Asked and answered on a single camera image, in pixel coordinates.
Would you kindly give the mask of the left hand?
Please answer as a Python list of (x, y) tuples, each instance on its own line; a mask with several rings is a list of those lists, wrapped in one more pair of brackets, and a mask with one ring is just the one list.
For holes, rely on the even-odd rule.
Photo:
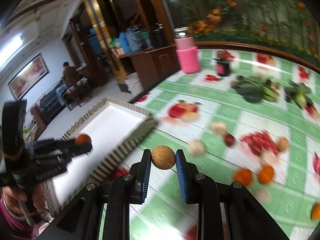
[[(51, 222), (52, 217), (47, 210), (42, 184), (35, 186), (31, 199), (36, 211), (42, 215), (45, 220)], [(24, 220), (24, 214), (19, 206), (19, 202), (26, 203), (27, 200), (27, 195), (18, 187), (6, 186), (2, 188), (1, 231), (6, 231), (8, 234), (14, 235), (33, 230), (33, 226), (29, 226)]]

